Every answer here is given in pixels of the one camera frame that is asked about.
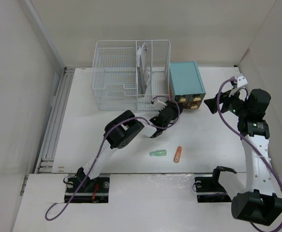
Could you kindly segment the teal drawer cabinet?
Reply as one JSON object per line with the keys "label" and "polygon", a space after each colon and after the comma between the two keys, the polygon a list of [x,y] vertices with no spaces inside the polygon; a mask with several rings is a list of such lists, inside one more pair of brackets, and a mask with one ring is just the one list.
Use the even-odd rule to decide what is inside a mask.
{"label": "teal drawer cabinet", "polygon": [[169,65],[170,97],[184,109],[200,108],[206,95],[197,62],[171,62]]}

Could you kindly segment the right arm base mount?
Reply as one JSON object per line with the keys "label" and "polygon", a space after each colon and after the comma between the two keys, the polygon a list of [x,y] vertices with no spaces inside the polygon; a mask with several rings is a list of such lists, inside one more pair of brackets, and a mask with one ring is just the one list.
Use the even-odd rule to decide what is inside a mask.
{"label": "right arm base mount", "polygon": [[232,200],[219,183],[221,172],[237,172],[228,167],[217,166],[211,176],[197,175],[194,178],[193,191],[197,193],[198,203],[230,203]]}

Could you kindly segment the green highlighter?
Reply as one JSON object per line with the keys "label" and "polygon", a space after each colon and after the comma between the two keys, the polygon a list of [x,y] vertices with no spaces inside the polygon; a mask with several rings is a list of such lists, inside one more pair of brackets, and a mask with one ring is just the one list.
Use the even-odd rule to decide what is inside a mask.
{"label": "green highlighter", "polygon": [[164,157],[166,156],[166,154],[167,154],[166,150],[156,150],[156,151],[151,151],[149,153],[151,157]]}

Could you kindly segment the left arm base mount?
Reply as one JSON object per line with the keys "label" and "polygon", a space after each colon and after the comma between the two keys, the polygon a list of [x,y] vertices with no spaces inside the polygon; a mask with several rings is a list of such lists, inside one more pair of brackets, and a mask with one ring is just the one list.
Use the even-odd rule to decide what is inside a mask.
{"label": "left arm base mount", "polygon": [[[69,175],[63,179],[66,185],[64,202],[67,203],[70,197],[80,184],[75,175]],[[102,174],[89,184],[89,189],[82,186],[75,194],[71,203],[108,203],[109,200],[110,175]]]}

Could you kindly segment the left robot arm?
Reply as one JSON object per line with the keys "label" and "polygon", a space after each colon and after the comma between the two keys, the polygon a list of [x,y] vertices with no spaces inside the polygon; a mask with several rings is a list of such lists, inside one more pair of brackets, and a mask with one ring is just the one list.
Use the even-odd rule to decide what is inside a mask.
{"label": "left robot arm", "polygon": [[92,190],[106,162],[116,151],[126,147],[139,133],[152,139],[160,136],[177,122],[183,111],[183,105],[172,99],[163,102],[155,97],[152,103],[161,103],[163,107],[150,120],[135,116],[131,110],[127,110],[106,125],[98,154],[76,172],[78,189],[84,192]]}

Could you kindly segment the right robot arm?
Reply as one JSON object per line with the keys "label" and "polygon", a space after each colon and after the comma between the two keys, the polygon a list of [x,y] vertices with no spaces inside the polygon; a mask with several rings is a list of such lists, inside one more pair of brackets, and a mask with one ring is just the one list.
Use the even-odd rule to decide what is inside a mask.
{"label": "right robot arm", "polygon": [[264,226],[271,225],[282,213],[282,198],[277,196],[271,182],[268,157],[269,126],[263,117],[271,96],[262,89],[253,89],[247,99],[240,92],[230,91],[204,101],[212,114],[230,111],[238,117],[237,133],[245,153],[246,184],[243,185],[232,168],[218,166],[210,185],[215,190],[225,189],[231,199],[233,218]]}

